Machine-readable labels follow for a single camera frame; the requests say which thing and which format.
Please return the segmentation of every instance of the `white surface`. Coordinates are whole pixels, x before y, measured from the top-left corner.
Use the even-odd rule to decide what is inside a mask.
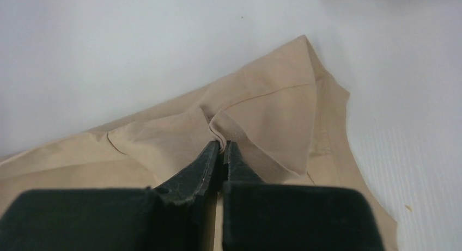
[[[0,155],[307,34],[351,92],[351,147],[400,250],[462,248],[462,0],[0,0],[0,27]]]

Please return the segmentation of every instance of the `beige fabric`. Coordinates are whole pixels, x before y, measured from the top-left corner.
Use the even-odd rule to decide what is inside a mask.
[[[3,160],[0,213],[31,188],[155,187],[208,141],[234,140],[266,182],[362,192],[387,250],[397,250],[396,222],[368,190],[348,146],[347,99],[301,36],[206,87]],[[220,203],[215,250],[221,249]]]

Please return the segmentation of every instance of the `white background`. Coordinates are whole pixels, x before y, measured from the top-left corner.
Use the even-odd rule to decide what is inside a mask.
[[[0,0],[0,155],[198,88],[301,34],[351,92],[350,144],[400,250],[461,250],[462,0]]]

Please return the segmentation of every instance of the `tan cloth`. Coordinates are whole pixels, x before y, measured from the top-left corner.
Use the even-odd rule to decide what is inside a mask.
[[[362,192],[386,249],[397,250],[396,222],[368,190],[348,145],[348,96],[301,36],[206,87],[3,160],[0,213],[31,188],[155,187],[208,141],[233,140],[266,182]]]

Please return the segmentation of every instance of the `seam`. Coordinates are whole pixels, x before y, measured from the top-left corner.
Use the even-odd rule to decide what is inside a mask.
[[[328,101],[329,98],[326,96],[326,88],[328,87],[328,84],[326,83],[329,78],[327,78],[326,76],[323,75],[323,79],[324,79],[324,85],[323,85],[323,89],[322,89],[322,95],[321,95],[321,101]],[[334,161],[334,166],[335,166],[335,170],[337,171],[337,177],[338,177],[338,180],[340,182],[340,184],[342,183],[342,177],[340,176],[340,170],[338,168],[338,166],[336,165],[337,163],[337,158],[335,157],[335,153],[334,153],[334,150],[332,150],[332,140],[330,138],[330,135],[329,135],[329,128],[328,128],[328,121],[329,121],[329,118],[326,116],[327,113],[326,113],[326,107],[321,107],[320,109],[320,112],[319,112],[319,115],[320,115],[320,122],[321,122],[321,133],[323,134],[326,134],[327,136],[327,146],[328,146],[328,152],[330,154],[325,154],[324,157],[325,158],[329,158],[329,155],[332,156],[332,159]]]
[[[252,100],[252,99],[255,99],[255,98],[258,98],[258,97],[263,97],[263,96],[267,96],[267,95],[270,95],[270,94],[273,94],[273,93],[276,93],[276,92],[279,92],[281,90],[286,90],[286,89],[291,89],[291,88],[297,88],[297,87],[303,87],[303,86],[316,86],[316,83],[311,83],[311,84],[299,84],[299,85],[294,85],[294,86],[290,86],[290,87],[285,87],[285,88],[282,88],[282,89],[277,89],[277,90],[274,90],[274,91],[271,91],[271,92],[268,92],[268,93],[265,93],[265,94],[261,94],[261,95],[257,95],[257,96],[254,96],[254,97],[249,97],[248,99],[244,99],[244,100],[241,100],[239,102],[236,102],[234,104],[231,104],[227,107],[225,107],[224,109],[222,110],[226,110],[228,108],[231,108],[233,106],[236,106],[237,104],[240,104],[242,102],[246,102],[248,100]]]
[[[329,79],[329,80],[330,80],[330,79],[333,79],[333,76],[332,76],[332,75],[328,75],[328,78],[327,78],[327,79]],[[346,127],[347,127],[347,125],[346,125],[346,117],[345,117],[345,119],[342,118],[342,120],[344,121],[344,122],[342,122],[344,125],[341,125],[341,126],[340,126],[340,131],[342,132],[342,134],[345,135],[345,137],[346,137],[346,143],[348,144],[348,149],[347,149],[347,151],[349,151],[349,152],[351,153],[351,155],[352,155],[351,147],[350,147],[350,144],[349,144],[349,142],[348,142],[348,135],[347,135],[347,132],[346,132],[346,130],[347,130],[347,128],[346,128]],[[336,165],[336,163],[341,163],[341,162],[342,162],[342,157],[341,157],[341,156],[338,156],[338,155],[336,155],[336,154],[334,154],[334,150],[332,150],[332,143],[331,143],[331,138],[330,138],[330,136],[329,136],[329,130],[331,130],[331,128],[326,128],[326,134],[327,134],[327,139],[328,139],[327,142],[328,142],[328,144],[329,144],[329,147],[330,147],[330,150],[331,150],[331,153],[332,153],[331,157],[332,157],[332,159],[333,159],[333,161],[334,161],[335,168],[336,168],[336,170],[337,170],[339,182],[340,182],[341,185],[342,185],[342,184],[343,184],[343,182],[342,182],[342,177],[340,176],[340,172],[339,172],[338,165]],[[388,211],[385,210],[384,206],[377,200],[377,198],[375,197],[375,195],[374,195],[372,192],[371,192],[371,196],[372,196],[372,198],[373,198],[374,200],[376,200],[376,202],[379,204],[379,207],[382,208],[382,209],[385,211],[385,214],[388,215],[390,218],[392,218],[392,219],[394,220],[394,218],[388,213]],[[372,206],[370,206],[370,208],[371,208],[372,212],[373,212],[374,215],[375,215],[375,210],[372,209]],[[380,229],[380,227],[379,227],[380,225],[379,225],[377,219],[376,219],[376,222],[377,222],[377,226],[378,226],[378,229],[379,229],[379,233],[381,234],[382,231],[381,231],[381,229]],[[394,241],[393,241],[393,240],[392,240],[391,242],[390,242],[390,241],[387,241],[384,237],[382,237],[382,241],[383,241],[383,243],[384,243],[384,245],[385,245],[386,247],[391,247],[392,250],[395,250],[395,251],[398,250],[398,248],[395,247],[395,244],[396,244],[396,236],[395,236]]]

